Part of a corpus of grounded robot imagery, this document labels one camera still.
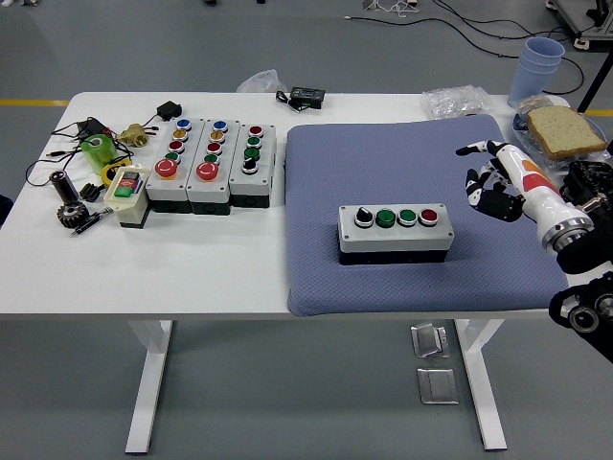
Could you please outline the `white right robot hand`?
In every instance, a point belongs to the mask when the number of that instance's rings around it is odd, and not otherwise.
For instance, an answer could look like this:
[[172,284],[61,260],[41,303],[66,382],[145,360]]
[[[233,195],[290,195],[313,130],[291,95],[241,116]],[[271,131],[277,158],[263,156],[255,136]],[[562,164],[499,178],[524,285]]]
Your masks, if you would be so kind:
[[542,246],[558,252],[594,228],[581,209],[564,201],[546,174],[519,147],[497,141],[480,141],[456,150],[459,156],[488,152],[490,161],[467,172],[465,192],[478,212],[506,222],[526,216],[536,223]]

